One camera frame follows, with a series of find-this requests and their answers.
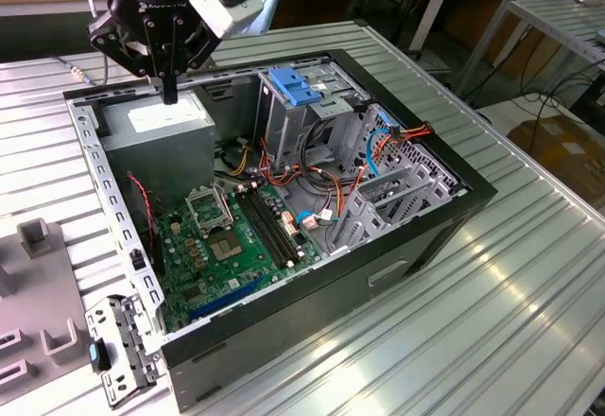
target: gray plastic part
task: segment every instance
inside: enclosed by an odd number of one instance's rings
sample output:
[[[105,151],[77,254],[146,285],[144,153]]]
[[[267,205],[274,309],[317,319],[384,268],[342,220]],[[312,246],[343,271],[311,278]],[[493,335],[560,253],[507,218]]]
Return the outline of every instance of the gray plastic part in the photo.
[[[8,295],[12,295],[14,291],[12,278],[0,265],[0,299],[6,298]]]
[[[84,307],[61,227],[36,219],[17,231],[0,238],[3,282],[8,277],[13,289],[0,300],[0,370],[20,369],[0,379],[0,406],[88,363]]]
[[[36,376],[36,368],[24,359],[0,369],[0,392],[13,390],[31,381]]]
[[[21,236],[21,245],[29,258],[36,258],[53,251],[53,240],[48,234],[48,226],[44,219],[33,219],[17,226]]]
[[[67,341],[64,340],[64,336],[52,337],[45,329],[40,332],[44,354],[58,366],[72,361],[84,353],[82,334],[72,319],[67,320],[67,330]]]

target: slotted metal table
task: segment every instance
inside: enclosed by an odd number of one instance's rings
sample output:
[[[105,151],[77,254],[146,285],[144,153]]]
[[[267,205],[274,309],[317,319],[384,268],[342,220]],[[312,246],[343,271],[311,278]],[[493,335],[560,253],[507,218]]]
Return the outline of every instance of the slotted metal table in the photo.
[[[510,35],[493,63],[494,66],[507,57],[530,26],[568,49],[551,84],[558,83],[565,76],[565,68],[575,55],[590,63],[605,61],[605,45],[596,40],[596,33],[605,29],[605,6],[585,7],[575,0],[503,0],[462,70],[455,90],[457,95],[463,93],[476,66],[509,14],[521,19],[521,24]]]
[[[605,220],[366,26],[227,41],[230,64],[342,47],[498,190],[426,269],[186,414],[582,414],[605,385]],[[98,54],[67,58],[101,79]],[[112,64],[111,81],[130,79]],[[0,234],[58,221],[90,307],[129,292],[54,61],[0,65]],[[0,414],[108,414],[84,367]],[[177,414],[165,375],[114,414]]]

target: blue drive bay latch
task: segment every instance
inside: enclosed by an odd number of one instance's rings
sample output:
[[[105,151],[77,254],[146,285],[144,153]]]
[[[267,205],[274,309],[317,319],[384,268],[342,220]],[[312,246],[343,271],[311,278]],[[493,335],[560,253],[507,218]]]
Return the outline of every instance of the blue drive bay latch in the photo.
[[[321,94],[313,90],[292,68],[269,69],[268,73],[272,82],[287,96],[294,107],[321,100]]]

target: blue pcie slot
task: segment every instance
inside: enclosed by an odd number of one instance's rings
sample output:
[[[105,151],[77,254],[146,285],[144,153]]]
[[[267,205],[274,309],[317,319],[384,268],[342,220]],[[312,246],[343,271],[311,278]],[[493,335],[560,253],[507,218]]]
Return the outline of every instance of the blue pcie slot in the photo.
[[[207,303],[193,310],[190,310],[187,314],[187,316],[189,317],[189,321],[193,321],[194,319],[198,319],[200,317],[205,317],[206,315],[216,312],[222,307],[225,307],[231,303],[235,303],[237,300],[241,300],[245,296],[252,294],[264,278],[265,275],[261,274],[253,281],[248,282],[244,286],[232,291],[231,293],[223,295],[220,298],[212,301],[211,303]]]

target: chip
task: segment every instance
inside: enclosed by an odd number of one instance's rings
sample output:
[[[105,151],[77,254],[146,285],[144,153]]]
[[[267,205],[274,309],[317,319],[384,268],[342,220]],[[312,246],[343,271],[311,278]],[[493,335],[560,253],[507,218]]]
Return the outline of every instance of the chip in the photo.
[[[199,295],[201,295],[199,286],[190,286],[182,291],[182,296],[184,296],[187,301],[195,300]]]
[[[213,234],[207,241],[216,260],[219,262],[234,257],[244,251],[233,230]]]

